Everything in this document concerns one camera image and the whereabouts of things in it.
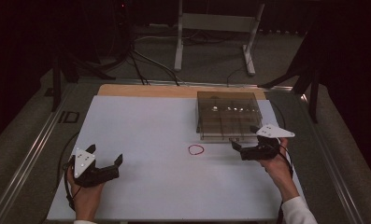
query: white tabletop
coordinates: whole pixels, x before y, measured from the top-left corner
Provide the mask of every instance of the white tabletop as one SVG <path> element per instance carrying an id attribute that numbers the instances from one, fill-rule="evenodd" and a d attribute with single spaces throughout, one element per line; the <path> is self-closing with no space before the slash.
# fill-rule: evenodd
<path id="1" fill-rule="evenodd" d="M 263 124 L 277 125 L 259 100 Z M 275 219 L 278 189 L 257 161 L 242 161 L 229 143 L 196 132 L 196 99 L 95 96 L 74 147 L 96 144 L 98 168 L 123 154 L 121 176 L 106 183 L 96 219 L 223 221 Z M 188 147 L 205 151 L 191 155 Z M 298 178 L 294 181 L 301 195 Z M 74 219 L 62 180 L 49 220 Z"/>

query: wrist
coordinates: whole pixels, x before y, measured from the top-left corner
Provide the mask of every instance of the wrist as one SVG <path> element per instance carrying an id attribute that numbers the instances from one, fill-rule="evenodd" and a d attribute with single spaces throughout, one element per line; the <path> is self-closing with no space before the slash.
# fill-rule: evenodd
<path id="1" fill-rule="evenodd" d="M 94 222 L 95 213 L 93 212 L 77 212 L 76 220 Z"/>
<path id="2" fill-rule="evenodd" d="M 74 224 L 96 224 L 95 222 L 86 221 L 86 220 L 75 220 Z"/>
<path id="3" fill-rule="evenodd" d="M 277 181 L 275 181 L 275 183 L 278 186 L 278 190 L 280 191 L 281 198 L 284 203 L 299 196 L 298 189 L 296 188 L 292 179 L 279 178 Z"/>

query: gray carpet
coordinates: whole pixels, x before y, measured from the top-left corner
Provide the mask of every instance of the gray carpet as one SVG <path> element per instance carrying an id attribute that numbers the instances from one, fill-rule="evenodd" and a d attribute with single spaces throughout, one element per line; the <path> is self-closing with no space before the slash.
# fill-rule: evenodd
<path id="1" fill-rule="evenodd" d="M 234 39 L 220 44 L 184 47 L 182 70 L 177 73 L 181 79 L 179 84 L 226 85 L 229 76 L 230 85 L 263 84 L 286 72 L 302 38 L 295 35 L 258 35 L 252 50 L 255 77 L 247 75 L 240 48 L 247 41 L 246 35 L 237 35 Z M 136 50 L 156 62 L 173 68 L 176 44 L 176 38 L 172 37 L 144 38 L 136 41 Z M 161 68 L 141 61 L 136 63 L 146 79 L 168 81 L 169 84 L 173 84 L 171 77 Z M 133 61 L 129 58 L 107 73 L 117 78 L 110 83 L 140 83 L 136 80 L 137 73 Z M 50 113 L 52 99 L 43 95 L 46 89 L 51 87 L 51 72 L 47 73 L 41 79 L 40 91 L 1 134 L 0 198 L 30 148 L 36 148 L 33 144 L 42 145 L 36 150 L 38 158 L 33 164 L 34 168 L 27 174 L 18 194 L 14 195 L 1 223 L 39 223 L 49 211 L 62 150 L 71 136 L 80 130 L 90 102 L 100 85 L 107 83 L 87 72 L 82 71 L 81 74 L 78 84 L 63 83 L 65 98 L 62 107 L 57 113 Z M 296 78 L 293 78 L 281 85 L 292 86 L 295 81 Z M 285 122 L 289 130 L 298 133 L 291 141 L 290 149 L 307 203 L 316 219 L 320 223 L 351 223 L 348 216 L 358 212 L 364 223 L 371 223 L 371 173 L 349 130 L 329 99 L 326 89 L 321 87 L 319 93 L 317 125 L 312 124 L 305 111 L 302 111 L 302 108 L 307 109 L 307 105 L 300 103 L 300 96 L 287 91 L 268 92 L 266 96 L 277 106 L 275 110 L 279 124 L 283 125 Z M 63 111 L 79 112 L 78 122 L 59 122 Z M 41 141 L 38 135 L 44 130 L 47 121 L 53 121 L 53 126 L 51 132 L 46 133 L 47 138 Z M 316 135 L 324 141 L 317 141 Z M 75 141 L 76 136 L 70 141 L 63 161 L 69 157 Z M 321 151 L 322 148 L 329 148 L 331 153 L 327 156 Z M 352 211 L 349 214 L 343 207 L 346 202 L 338 196 L 338 186 L 333 184 L 334 177 L 329 172 L 332 169 L 330 159 L 335 161 L 334 168 L 343 177 L 344 187 L 352 196 L 356 212 Z"/>

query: human hand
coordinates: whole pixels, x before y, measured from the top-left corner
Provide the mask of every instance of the human hand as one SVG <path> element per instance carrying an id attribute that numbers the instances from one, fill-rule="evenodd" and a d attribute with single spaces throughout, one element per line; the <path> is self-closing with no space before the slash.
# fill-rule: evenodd
<path id="1" fill-rule="evenodd" d="M 67 170 L 67 176 L 68 183 L 71 186 L 71 194 L 74 198 L 76 220 L 94 221 L 105 183 L 95 187 L 82 188 L 75 183 L 72 168 L 69 167 Z"/>
<path id="2" fill-rule="evenodd" d="M 279 138 L 280 140 L 280 153 L 285 157 L 288 145 L 287 138 Z M 269 173 L 278 190 L 281 193 L 283 202 L 290 200 L 291 198 L 299 196 L 298 190 L 293 183 L 293 177 L 290 173 L 290 169 L 287 161 L 281 156 L 277 155 L 272 160 L 258 161 L 265 170 Z"/>

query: black cable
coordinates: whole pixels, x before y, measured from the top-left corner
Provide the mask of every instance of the black cable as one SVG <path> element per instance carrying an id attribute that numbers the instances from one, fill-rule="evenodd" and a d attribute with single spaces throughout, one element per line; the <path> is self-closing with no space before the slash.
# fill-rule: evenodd
<path id="1" fill-rule="evenodd" d="M 77 197 L 78 193 L 80 192 L 80 190 L 82 189 L 82 186 L 79 187 L 79 189 L 77 190 L 77 192 L 72 196 L 72 200 L 75 199 L 75 197 Z"/>
<path id="2" fill-rule="evenodd" d="M 68 145 L 71 143 L 71 141 L 79 134 L 79 131 L 74 133 L 74 135 L 71 136 L 71 138 L 69 138 L 69 140 L 65 143 L 65 146 L 64 148 L 62 149 L 62 152 L 60 154 L 60 159 L 59 159 L 59 163 L 58 163 L 58 166 L 57 166 L 57 176 L 56 176 L 56 186 L 54 187 L 53 191 L 52 192 L 55 192 L 58 188 L 59 188 L 59 185 L 60 185 L 60 171 L 62 169 L 62 160 L 63 160 L 63 155 L 65 153 L 65 150 L 66 148 L 68 147 Z"/>
<path id="3" fill-rule="evenodd" d="M 194 39 L 196 36 L 199 36 L 199 35 L 201 37 L 203 37 L 203 40 L 196 40 L 196 39 Z M 184 46 L 192 46 L 192 45 L 205 45 L 205 44 L 220 44 L 222 42 L 225 42 L 225 41 L 234 39 L 236 36 L 238 36 L 238 33 L 233 33 L 229 37 L 226 37 L 226 38 L 220 38 L 220 37 L 216 37 L 216 36 L 214 36 L 212 34 L 209 34 L 206 31 L 199 30 L 194 35 L 191 35 L 190 37 L 187 37 L 186 38 L 187 40 L 189 40 L 190 42 L 192 42 L 191 44 L 183 43 L 183 45 Z M 218 41 L 210 41 L 209 40 L 210 39 L 209 37 L 212 37 L 212 38 L 215 38 L 215 39 L 219 39 L 219 40 Z"/>
<path id="4" fill-rule="evenodd" d="M 260 36 L 261 34 L 257 32 L 256 36 L 255 36 L 255 44 L 252 44 L 252 50 L 251 50 L 251 58 L 253 58 L 255 56 L 255 50 L 257 49 L 257 45 L 258 45 L 258 41 L 260 39 Z"/>
<path id="5" fill-rule="evenodd" d="M 280 157 L 282 157 L 286 162 L 287 162 L 287 165 L 289 167 L 289 170 L 290 170 L 290 175 L 291 175 L 291 178 L 293 178 L 293 160 L 291 159 L 291 156 L 290 156 L 290 152 L 288 151 L 288 149 L 282 145 L 280 145 L 280 147 L 284 148 L 285 151 L 287 152 L 287 155 L 290 159 L 290 161 L 288 161 L 287 157 L 284 156 L 279 150 L 278 150 L 278 154 Z M 281 201 L 281 204 L 280 204 L 280 208 L 278 210 L 278 220 L 276 221 L 277 224 L 281 224 L 283 222 L 283 218 L 284 218 L 284 213 L 283 213 L 283 210 L 281 208 L 281 206 L 283 205 L 283 201 Z"/>
<path id="6" fill-rule="evenodd" d="M 249 61 L 246 63 L 246 65 L 243 65 L 239 68 L 237 68 L 235 71 L 233 71 L 231 74 L 229 74 L 229 76 L 226 78 L 226 87 L 229 87 L 229 78 L 236 72 L 240 71 L 242 68 L 249 66 L 249 63 L 252 61 L 252 59 L 250 58 Z"/>
<path id="7" fill-rule="evenodd" d="M 114 35 L 113 35 L 113 39 L 112 39 L 112 44 L 111 44 L 111 48 L 107 54 L 107 57 L 109 57 L 109 54 L 112 52 L 114 46 L 115 46 L 115 39 L 116 39 L 116 34 L 119 32 L 118 30 L 118 27 L 116 26 L 116 18 L 115 18 L 115 4 L 113 2 L 113 0 L 109 1 L 111 6 L 112 6 L 112 20 L 113 20 L 113 27 L 114 27 Z"/>
<path id="8" fill-rule="evenodd" d="M 107 63 L 107 64 L 103 64 L 103 65 L 99 65 L 99 66 L 96 66 L 95 68 L 96 69 L 99 69 L 99 70 L 107 70 L 107 69 L 110 69 L 110 68 L 113 68 L 115 66 L 119 66 L 121 64 L 124 63 L 124 60 L 127 58 L 127 54 L 126 55 L 123 55 L 121 57 L 118 57 L 116 59 L 115 62 L 113 63 Z"/>
<path id="9" fill-rule="evenodd" d="M 141 75 L 141 72 L 140 72 L 139 69 L 138 69 L 138 65 L 136 64 L 136 59 L 134 58 L 134 56 L 133 56 L 133 54 L 132 54 L 132 51 L 129 51 L 129 56 L 130 56 L 130 58 L 133 60 L 133 63 L 134 63 L 134 64 L 132 64 L 132 66 L 135 67 L 135 69 L 136 69 L 136 73 L 137 73 L 139 79 L 141 80 L 142 85 L 145 85 L 145 84 L 150 85 L 150 83 L 148 82 L 148 80 L 147 80 L 145 77 L 143 77 L 143 76 Z"/>
<path id="10" fill-rule="evenodd" d="M 284 118 L 284 115 L 283 115 L 282 111 L 280 110 L 278 105 L 276 105 L 272 100 L 269 99 L 269 101 L 270 101 L 270 104 L 273 105 L 278 110 L 278 113 L 281 116 L 281 120 L 283 121 L 283 129 L 287 129 L 287 124 L 285 122 L 285 118 Z"/>
<path id="11" fill-rule="evenodd" d="M 135 51 L 135 50 L 133 50 L 133 53 L 135 53 L 136 55 L 138 55 L 138 56 L 140 56 L 140 57 L 142 57 L 142 58 L 144 58 L 144 59 L 146 59 L 146 60 L 148 60 L 148 61 L 151 62 L 153 65 L 156 65 L 156 66 L 160 67 L 161 69 L 164 69 L 165 72 L 166 72 L 166 73 L 167 73 L 171 78 L 173 78 L 173 80 L 176 82 L 176 85 L 179 86 L 179 84 L 178 84 L 178 78 L 177 78 L 176 74 L 175 74 L 172 70 L 170 70 L 169 68 L 166 68 L 165 66 L 162 66 L 161 64 L 156 63 L 154 60 L 145 57 L 144 55 L 138 53 L 138 52 Z"/>
<path id="12" fill-rule="evenodd" d="M 100 70 L 98 70 L 97 68 L 89 65 L 88 63 L 85 63 L 84 61 L 82 61 L 81 59 L 79 59 L 78 57 L 76 57 L 75 55 L 73 55 L 71 52 L 67 51 L 67 50 L 63 50 L 62 53 L 68 58 L 70 59 L 72 62 L 74 62 L 74 64 L 76 64 L 77 66 L 79 66 L 80 68 L 83 68 L 83 69 L 86 69 L 88 71 L 90 71 L 91 73 L 93 73 L 94 75 L 96 75 L 97 77 L 100 77 L 101 79 L 105 79 L 105 80 L 114 80 L 116 79 L 115 77 L 110 77 L 108 76 L 107 74 L 105 73 L 102 73 Z"/>
<path id="13" fill-rule="evenodd" d="M 74 197 L 71 195 L 71 190 L 68 187 L 68 169 L 75 164 L 75 156 L 72 156 L 68 163 L 64 165 L 64 186 L 66 192 L 66 199 L 69 202 L 69 207 L 75 211 Z"/>
<path id="14" fill-rule="evenodd" d="M 222 38 L 222 37 L 217 37 L 217 36 L 215 36 L 215 35 L 212 35 L 210 32 L 207 32 L 207 31 L 202 31 L 204 34 L 206 34 L 207 36 L 209 36 L 209 37 L 212 37 L 212 38 L 214 38 L 214 39 L 219 39 L 219 41 L 218 42 L 209 42 L 209 43 L 211 43 L 211 44 L 217 44 L 217 43 L 221 43 L 221 42 L 223 42 L 223 41 L 227 41 L 227 40 L 232 40 L 232 39 L 234 39 L 235 37 L 237 37 L 238 35 L 240 35 L 240 33 L 239 32 L 226 32 L 226 33 L 229 33 L 229 34 L 231 34 L 229 37 L 225 37 L 225 38 Z"/>

